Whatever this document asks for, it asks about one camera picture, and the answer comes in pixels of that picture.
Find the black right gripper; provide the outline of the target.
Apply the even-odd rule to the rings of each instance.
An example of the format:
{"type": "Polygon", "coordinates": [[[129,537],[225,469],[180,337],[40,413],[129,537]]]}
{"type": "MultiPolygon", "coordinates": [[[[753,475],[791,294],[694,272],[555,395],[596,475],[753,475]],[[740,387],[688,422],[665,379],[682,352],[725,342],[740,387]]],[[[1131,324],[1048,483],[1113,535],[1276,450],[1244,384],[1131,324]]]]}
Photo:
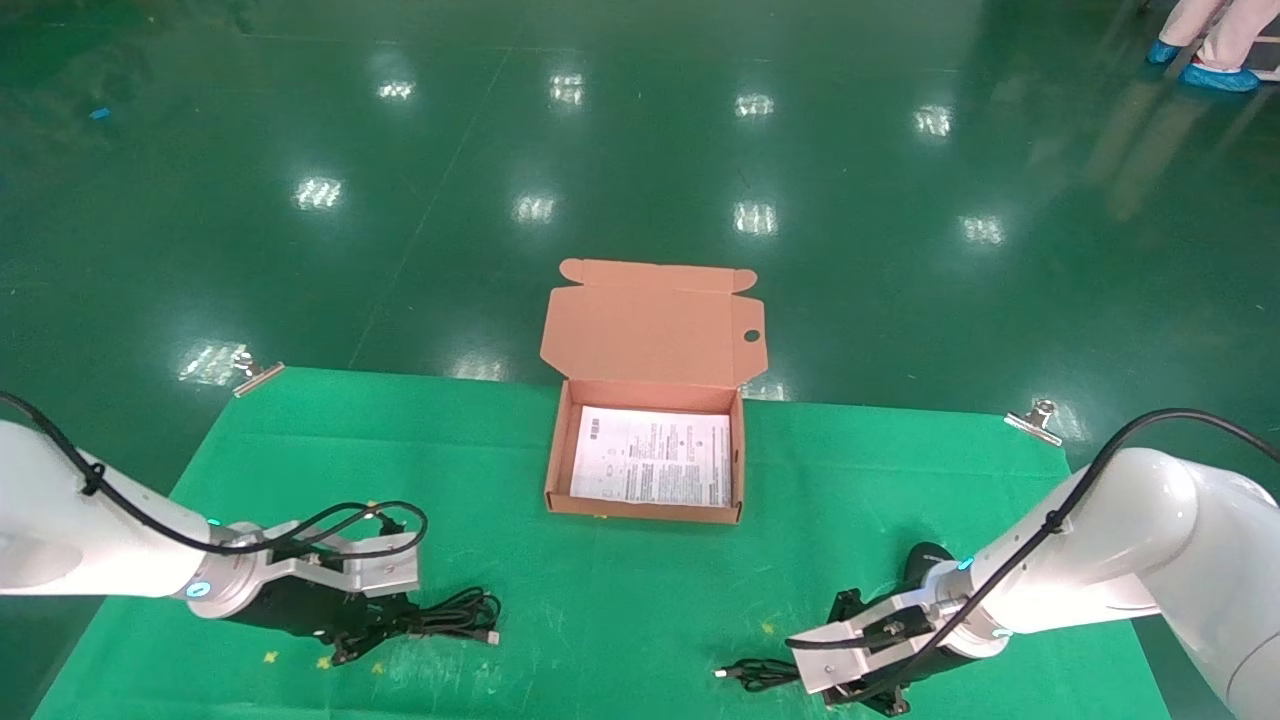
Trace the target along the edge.
{"type": "MultiPolygon", "coordinates": [[[[865,609],[861,592],[858,588],[840,591],[829,610],[831,623],[844,623],[865,609]]],[[[873,669],[860,679],[826,689],[826,706],[833,708],[841,705],[861,705],[883,717],[900,717],[909,714],[911,705],[905,691],[916,682],[948,673],[977,660],[938,646],[923,655],[923,660],[913,665],[915,655],[909,643],[886,644],[867,648],[873,669]]]]}

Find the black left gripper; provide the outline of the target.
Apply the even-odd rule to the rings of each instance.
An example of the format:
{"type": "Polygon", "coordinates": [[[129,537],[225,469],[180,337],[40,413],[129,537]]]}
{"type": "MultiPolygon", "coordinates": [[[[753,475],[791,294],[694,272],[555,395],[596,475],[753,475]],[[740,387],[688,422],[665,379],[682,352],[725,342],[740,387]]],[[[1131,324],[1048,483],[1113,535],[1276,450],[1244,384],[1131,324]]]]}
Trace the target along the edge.
{"type": "Polygon", "coordinates": [[[425,609],[407,594],[370,597],[283,577],[262,585],[230,623],[332,642],[330,665],[353,664],[379,644],[422,634],[425,609]]]}

